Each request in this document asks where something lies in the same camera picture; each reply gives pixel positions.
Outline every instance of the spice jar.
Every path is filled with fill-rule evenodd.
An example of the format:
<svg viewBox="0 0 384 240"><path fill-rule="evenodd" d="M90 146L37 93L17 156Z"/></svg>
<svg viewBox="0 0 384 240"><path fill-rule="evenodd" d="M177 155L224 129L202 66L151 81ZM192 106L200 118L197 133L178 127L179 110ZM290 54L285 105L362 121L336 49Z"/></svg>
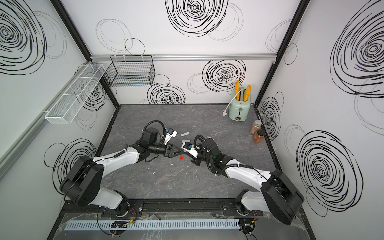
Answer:
<svg viewBox="0 0 384 240"><path fill-rule="evenodd" d="M253 126L252 126L251 130L249 131L249 133L254 135L260 129L261 125L262 125L262 122L260 120L255 120L253 122Z"/></svg>
<svg viewBox="0 0 384 240"><path fill-rule="evenodd" d="M264 135L265 135L264 130L263 130L263 129L259 129L259 130L257 131L257 133L255 133L255 135L253 136L253 142L254 142L255 144L257 144L257 143L261 143L261 141L262 141L263 138L264 138Z"/></svg>

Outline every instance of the mint green toaster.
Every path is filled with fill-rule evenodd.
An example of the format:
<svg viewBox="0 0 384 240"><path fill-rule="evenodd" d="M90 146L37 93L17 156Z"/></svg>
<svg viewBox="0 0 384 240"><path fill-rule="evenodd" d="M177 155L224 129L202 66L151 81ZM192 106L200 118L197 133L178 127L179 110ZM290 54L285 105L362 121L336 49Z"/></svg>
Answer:
<svg viewBox="0 0 384 240"><path fill-rule="evenodd" d="M234 99L229 106L229 118L235 121L245 121L248 117L248 112L251 107L251 95L246 102Z"/></svg>

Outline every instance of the white robotic arm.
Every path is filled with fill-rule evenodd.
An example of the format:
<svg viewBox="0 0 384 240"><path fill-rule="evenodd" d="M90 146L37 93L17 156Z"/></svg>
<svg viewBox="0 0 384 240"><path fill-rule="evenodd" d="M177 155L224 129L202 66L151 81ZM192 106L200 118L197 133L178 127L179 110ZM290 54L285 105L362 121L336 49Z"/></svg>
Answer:
<svg viewBox="0 0 384 240"><path fill-rule="evenodd" d="M271 212L288 225L296 217L295 213L301 207L304 197L282 171L276 169L272 173L242 164L221 153L212 138L204 138L202 135L197 135L193 143L184 142L182 149L194 164L199 166L204 161L211 173L235 178L259 191L243 190L236 198L240 214L246 215L252 210Z"/></svg>
<svg viewBox="0 0 384 240"><path fill-rule="evenodd" d="M154 122L160 123L163 128L160 142L157 142L159 130L147 128ZM296 217L295 213L304 198L282 171L275 170L272 173L244 165L221 153L212 138L205 139L202 135L197 135L193 143L184 142L180 149L168 144L170 138L176 134L173 129L164 128L162 122L151 121L144 127L142 137L135 144L102 157L80 157L61 183L60 190L80 207L88 204L104 206L113 209L117 216L123 217L130 208L128 198L116 190L101 187L101 179L126 165L142 160L150 162L154 159L146 160L150 153L162 154L165 157L185 153L192 157L192 162L198 166L202 161L205 162L211 173L238 179L259 191L243 190L235 199L240 214L246 215L252 210L267 211L285 224L290 224Z"/></svg>
<svg viewBox="0 0 384 240"><path fill-rule="evenodd" d="M157 142L159 130L148 127L154 122L160 123L163 128L160 142ZM115 210L117 216L123 217L129 209L127 197L116 190L112 191L101 187L101 179L126 165L142 160L152 161L154 158L149 161L146 160L150 153L157 154L157 156L162 154L165 157L175 157L183 154L182 149L173 144L168 144L168 141L175 137L176 134L177 132L173 129L164 128L162 122L151 121L144 127L141 138L135 144L129 147L127 145L121 151L101 157L80 157L60 184L60 190L80 207L88 204L104 206Z"/></svg>

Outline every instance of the white wire basket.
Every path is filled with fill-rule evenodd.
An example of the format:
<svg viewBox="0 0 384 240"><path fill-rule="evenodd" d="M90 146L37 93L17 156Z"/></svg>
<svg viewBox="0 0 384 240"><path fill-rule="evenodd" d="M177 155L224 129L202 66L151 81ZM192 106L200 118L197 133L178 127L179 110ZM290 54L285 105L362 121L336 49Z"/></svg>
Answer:
<svg viewBox="0 0 384 240"><path fill-rule="evenodd" d="M88 64L48 111L45 119L52 124L71 124L104 72L102 64Z"/></svg>

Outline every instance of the wire shelf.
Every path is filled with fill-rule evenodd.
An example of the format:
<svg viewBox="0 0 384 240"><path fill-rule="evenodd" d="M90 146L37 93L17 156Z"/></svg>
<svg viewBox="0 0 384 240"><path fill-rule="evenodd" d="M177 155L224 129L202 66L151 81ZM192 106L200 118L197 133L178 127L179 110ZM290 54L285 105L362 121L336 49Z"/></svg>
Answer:
<svg viewBox="0 0 384 240"><path fill-rule="evenodd" d="M71 124L105 72L102 64L88 64L45 115L52 124Z"/></svg>
<svg viewBox="0 0 384 240"><path fill-rule="evenodd" d="M109 86L137 88L152 86L155 77L152 56L150 56L150 60L148 58L144 60L144 56L141 56L142 61L129 61L125 59L125 56L124 58L113 57L110 57L112 63L104 74Z"/></svg>

